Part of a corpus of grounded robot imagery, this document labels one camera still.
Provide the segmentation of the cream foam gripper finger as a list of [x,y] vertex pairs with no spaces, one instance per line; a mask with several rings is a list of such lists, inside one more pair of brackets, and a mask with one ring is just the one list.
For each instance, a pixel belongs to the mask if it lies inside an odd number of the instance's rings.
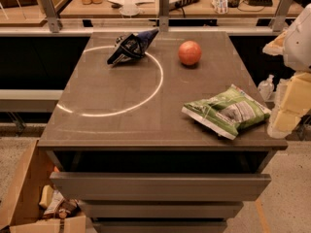
[[267,133],[281,139],[290,135],[303,116],[311,110],[311,74],[296,72],[289,79],[281,79],[277,85],[274,108]]
[[284,48],[284,40],[285,40],[286,35],[287,35],[287,32],[283,31],[273,41],[266,44],[264,48],[262,49],[262,52],[269,54],[269,55],[273,55],[273,56],[282,55],[283,48]]

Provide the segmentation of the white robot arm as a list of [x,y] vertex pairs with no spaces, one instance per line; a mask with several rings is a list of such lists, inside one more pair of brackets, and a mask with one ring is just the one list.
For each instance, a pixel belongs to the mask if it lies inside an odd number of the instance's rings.
[[293,76],[277,85],[267,128],[270,137],[285,138],[311,110],[311,4],[263,52],[282,55],[284,65],[294,70]]

